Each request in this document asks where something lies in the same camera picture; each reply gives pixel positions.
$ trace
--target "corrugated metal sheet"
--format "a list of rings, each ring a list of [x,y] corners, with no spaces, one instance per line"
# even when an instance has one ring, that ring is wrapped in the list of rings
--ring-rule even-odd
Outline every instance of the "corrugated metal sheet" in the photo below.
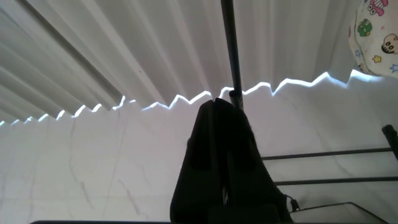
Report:
[[[357,0],[234,4],[244,90],[323,72],[348,80]],[[219,1],[1,0],[0,8],[0,121],[110,110],[122,99],[170,105],[232,86]]]

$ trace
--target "black metal bar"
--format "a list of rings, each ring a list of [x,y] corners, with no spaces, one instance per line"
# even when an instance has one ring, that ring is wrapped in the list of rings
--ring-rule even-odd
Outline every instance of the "black metal bar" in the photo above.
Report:
[[[239,68],[238,43],[236,41],[235,15],[233,0],[221,0],[229,64],[231,65],[234,90],[229,93],[232,104],[243,109],[241,72]]]
[[[305,185],[305,184],[340,184],[340,183],[359,183],[359,182],[387,182],[398,181],[398,177],[358,177],[340,179],[318,179],[318,180],[290,180],[274,182],[276,186],[286,185]]]
[[[384,126],[381,131],[385,135],[388,144],[391,147],[391,150],[393,151],[396,159],[398,160],[398,135],[397,131],[392,127],[391,124],[388,124]]]
[[[334,152],[314,152],[305,154],[292,154],[285,156],[266,156],[261,157],[263,161],[277,160],[277,159],[296,159],[306,157],[320,157],[320,156],[339,156],[339,155],[350,155],[350,154],[362,154],[362,153],[374,153],[374,152],[391,152],[391,148],[380,148],[380,149],[358,149],[358,150],[347,150],[347,151],[334,151]]]

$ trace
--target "cartoon print fabric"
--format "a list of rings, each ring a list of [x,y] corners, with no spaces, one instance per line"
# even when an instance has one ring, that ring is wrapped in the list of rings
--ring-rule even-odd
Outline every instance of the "cartoon print fabric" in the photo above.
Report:
[[[398,78],[398,0],[364,0],[348,39],[362,72]]]

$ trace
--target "horizontal metal bar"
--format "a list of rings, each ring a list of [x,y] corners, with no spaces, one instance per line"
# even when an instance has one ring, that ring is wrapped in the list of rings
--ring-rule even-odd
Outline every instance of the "horizontal metal bar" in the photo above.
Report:
[[[320,157],[320,156],[339,156],[339,155],[350,155],[350,154],[362,154],[362,153],[374,153],[374,152],[392,152],[391,148],[380,148],[380,149],[357,149],[347,151],[334,151],[334,152],[314,152],[305,154],[292,154],[285,156],[266,156],[262,157],[263,161],[277,160],[277,159],[295,159],[295,158],[306,158],[306,157]]]
[[[340,183],[359,183],[359,182],[387,182],[398,181],[398,177],[358,177],[340,179],[320,179],[320,180],[292,180],[274,182],[276,186],[286,185],[305,185],[305,184],[340,184]]]

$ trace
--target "white wall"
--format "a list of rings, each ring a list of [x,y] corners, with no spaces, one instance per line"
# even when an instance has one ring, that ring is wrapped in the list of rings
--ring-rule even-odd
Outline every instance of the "white wall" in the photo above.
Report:
[[[385,124],[398,129],[398,81],[324,79],[261,87],[244,97],[263,156],[387,147]],[[77,118],[0,127],[0,223],[43,219],[169,220],[169,203],[199,106],[172,110],[83,110]],[[398,175],[391,152],[267,161],[275,181]],[[352,201],[398,222],[398,183],[281,187],[302,208]]]

